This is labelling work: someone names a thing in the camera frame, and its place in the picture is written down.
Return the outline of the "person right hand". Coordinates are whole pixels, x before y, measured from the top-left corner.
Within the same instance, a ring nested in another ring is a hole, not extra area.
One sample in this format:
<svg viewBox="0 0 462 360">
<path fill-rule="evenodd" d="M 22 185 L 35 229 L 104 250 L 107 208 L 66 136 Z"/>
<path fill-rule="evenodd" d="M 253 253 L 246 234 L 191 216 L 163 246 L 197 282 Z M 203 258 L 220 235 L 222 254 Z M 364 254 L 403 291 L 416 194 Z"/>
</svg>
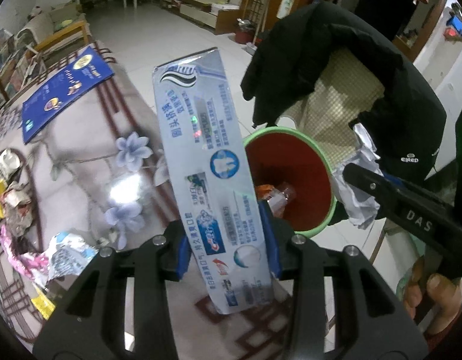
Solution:
<svg viewBox="0 0 462 360">
<path fill-rule="evenodd" d="M 423 300 L 419 281 L 424 277 L 424 259 L 413 265 L 411 276 L 403 294 L 403 305 L 410 317 L 416 317 L 416 309 Z M 462 307 L 462 279 L 449 280 L 439 273 L 433 273 L 427 280 L 425 294 L 439 307 L 432 322 L 425 331 L 430 336 L 444 332 L 458 317 Z"/>
</svg>

